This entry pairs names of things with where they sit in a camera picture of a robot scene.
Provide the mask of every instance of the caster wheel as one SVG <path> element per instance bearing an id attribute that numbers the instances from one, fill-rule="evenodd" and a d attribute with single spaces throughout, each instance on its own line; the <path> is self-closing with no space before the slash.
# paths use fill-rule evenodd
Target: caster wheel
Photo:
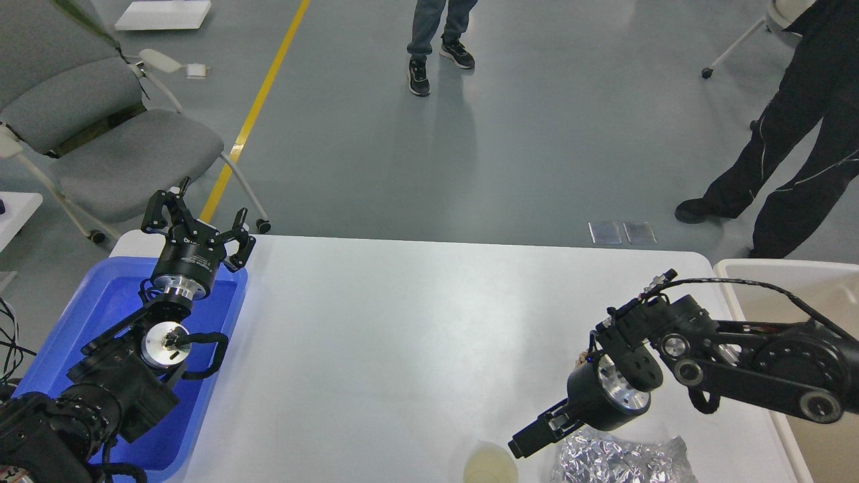
<path id="1" fill-rule="evenodd" d="M 90 232 L 89 232 L 89 236 L 88 236 L 87 238 L 88 238 L 92 243 L 95 243 L 96 245 L 101 245 L 102 243 L 104 243 L 104 242 L 105 242 L 105 240 L 107 240 L 107 237 L 105 236 L 105 234 L 104 234 L 104 233 L 101 233 L 101 232 L 100 232 L 99 230 L 97 230 L 97 229 L 94 229 L 94 230 L 90 231 Z"/>
<path id="2" fill-rule="evenodd" d="M 271 230 L 271 223 L 268 220 L 264 220 L 262 218 L 257 219 L 257 231 L 262 235 L 268 233 Z"/>

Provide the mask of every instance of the small white object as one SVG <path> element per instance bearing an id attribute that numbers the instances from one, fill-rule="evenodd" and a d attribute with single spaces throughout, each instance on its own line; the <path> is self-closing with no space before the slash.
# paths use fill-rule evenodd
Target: small white object
<path id="1" fill-rule="evenodd" d="M 140 58 L 149 67 L 154 67 L 162 72 L 171 74 L 182 68 L 182 64 L 176 62 L 170 56 L 152 49 L 140 51 Z"/>
<path id="2" fill-rule="evenodd" d="M 117 30 L 188 30 L 200 28 L 209 0 L 131 2 L 117 20 Z"/>
<path id="3" fill-rule="evenodd" d="M 188 64 L 185 66 L 186 76 L 189 79 L 205 79 L 209 73 L 209 68 L 206 64 Z"/>
<path id="4" fill-rule="evenodd" d="M 463 483 L 518 483 L 519 469 L 510 453 L 497 444 L 481 441 L 462 471 Z"/>

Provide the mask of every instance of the blue plastic tray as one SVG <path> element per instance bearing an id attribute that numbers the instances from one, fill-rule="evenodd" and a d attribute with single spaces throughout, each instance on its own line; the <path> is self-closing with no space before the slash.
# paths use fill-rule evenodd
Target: blue plastic tray
<path id="1" fill-rule="evenodd" d="M 71 385 L 69 368 L 83 359 L 81 347 L 140 309 L 137 291 L 149 278 L 156 259 L 114 257 L 95 265 L 84 277 L 57 325 L 33 361 L 15 395 L 38 391 L 57 397 Z M 218 271 L 211 295 L 194 303 L 192 314 L 182 322 L 189 331 L 232 334 L 245 299 L 247 273 L 226 268 Z M 189 370 L 209 367 L 215 345 L 195 345 L 186 360 Z M 150 483 L 161 483 L 176 473 L 197 440 L 217 373 L 203 381 L 179 381 L 174 392 L 180 403 L 155 428 L 134 444 L 119 439 L 111 451 L 113 462 L 129 462 L 146 470 Z M 96 455 L 93 462 L 101 462 Z M 133 481 L 123 476 L 114 481 Z"/>

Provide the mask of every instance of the chair backrest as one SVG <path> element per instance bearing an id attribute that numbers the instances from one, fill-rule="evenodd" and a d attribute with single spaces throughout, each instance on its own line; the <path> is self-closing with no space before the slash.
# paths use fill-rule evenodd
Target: chair backrest
<path id="1" fill-rule="evenodd" d="M 98 21 L 87 0 L 73 4 Z M 109 39 L 52 0 L 0 1 L 0 39 L 0 121 L 38 152 L 141 100 Z"/>
<path id="2" fill-rule="evenodd" d="M 793 23 L 802 15 L 802 12 L 808 10 L 814 4 L 814 0 L 773 0 L 778 13 L 782 14 L 788 25 Z"/>

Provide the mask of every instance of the jeans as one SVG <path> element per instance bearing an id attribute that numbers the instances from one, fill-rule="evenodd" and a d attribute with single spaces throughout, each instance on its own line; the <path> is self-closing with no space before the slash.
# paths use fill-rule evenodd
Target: jeans
<path id="1" fill-rule="evenodd" d="M 444 24 L 442 42 L 458 40 L 468 29 L 468 14 L 478 0 L 417 0 L 415 19 L 411 24 L 411 43 L 406 50 L 412 59 L 426 60 L 432 53 L 430 41 L 442 21 L 445 3 L 448 5 L 448 19 Z"/>

